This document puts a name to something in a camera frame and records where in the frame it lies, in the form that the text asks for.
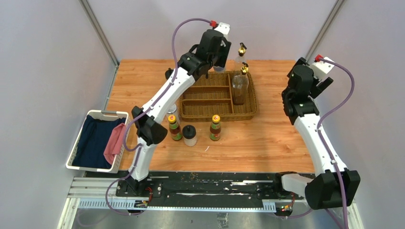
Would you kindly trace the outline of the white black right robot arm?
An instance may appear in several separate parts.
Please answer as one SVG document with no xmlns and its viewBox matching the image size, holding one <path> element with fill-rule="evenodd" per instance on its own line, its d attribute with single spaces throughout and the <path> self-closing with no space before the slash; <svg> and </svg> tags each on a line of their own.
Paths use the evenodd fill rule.
<svg viewBox="0 0 405 229">
<path fill-rule="evenodd" d="M 273 194 L 278 199 L 285 199 L 291 193 L 298 194 L 313 210 L 350 206 L 361 181 L 358 171 L 349 170 L 341 160 L 322 125 L 327 116 L 349 100 L 354 88 L 350 88 L 343 102 L 323 116 L 314 102 L 333 83 L 327 75 L 334 67 L 344 70 L 350 80 L 354 80 L 348 69 L 329 57 L 318 55 L 312 64 L 301 57 L 287 74 L 288 83 L 281 93 L 284 112 L 310 153 L 315 178 L 296 172 L 277 173 Z"/>
</svg>

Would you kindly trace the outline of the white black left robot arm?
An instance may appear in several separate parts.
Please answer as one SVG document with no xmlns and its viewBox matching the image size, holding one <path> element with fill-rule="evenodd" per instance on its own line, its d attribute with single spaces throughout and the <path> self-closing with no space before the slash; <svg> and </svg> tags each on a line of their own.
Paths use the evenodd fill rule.
<svg viewBox="0 0 405 229">
<path fill-rule="evenodd" d="M 223 23 L 205 31 L 199 44 L 176 59 L 176 68 L 158 92 L 142 107 L 133 107 L 131 112 L 137 128 L 138 152 L 126 177 L 128 191 L 133 196 L 141 197 L 146 192 L 145 182 L 153 152 L 168 133 L 161 125 L 168 109 L 213 66 L 225 66 L 231 47 L 227 39 L 229 31 L 230 25 Z"/>
</svg>

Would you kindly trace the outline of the clear oil bottle gold spout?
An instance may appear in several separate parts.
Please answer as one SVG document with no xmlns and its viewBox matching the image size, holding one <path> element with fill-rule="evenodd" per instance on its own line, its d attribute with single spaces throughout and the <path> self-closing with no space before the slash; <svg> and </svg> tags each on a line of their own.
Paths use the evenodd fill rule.
<svg viewBox="0 0 405 229">
<path fill-rule="evenodd" d="M 234 68 L 233 71 L 237 72 L 240 71 L 241 68 L 243 67 L 243 62 L 245 62 L 245 53 L 246 53 L 247 47 L 243 42 L 240 43 L 240 48 L 238 49 L 238 55 L 234 60 Z"/>
</svg>

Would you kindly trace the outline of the oil bottle with brown residue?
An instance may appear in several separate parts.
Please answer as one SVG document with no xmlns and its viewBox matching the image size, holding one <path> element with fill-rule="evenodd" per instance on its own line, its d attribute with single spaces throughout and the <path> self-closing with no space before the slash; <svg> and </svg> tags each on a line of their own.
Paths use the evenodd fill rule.
<svg viewBox="0 0 405 229">
<path fill-rule="evenodd" d="M 242 66 L 238 71 L 234 71 L 234 76 L 232 77 L 232 97 L 233 103 L 235 105 L 242 105 L 245 102 L 245 95 L 248 90 L 249 79 L 248 73 L 248 63 L 242 62 Z"/>
</svg>

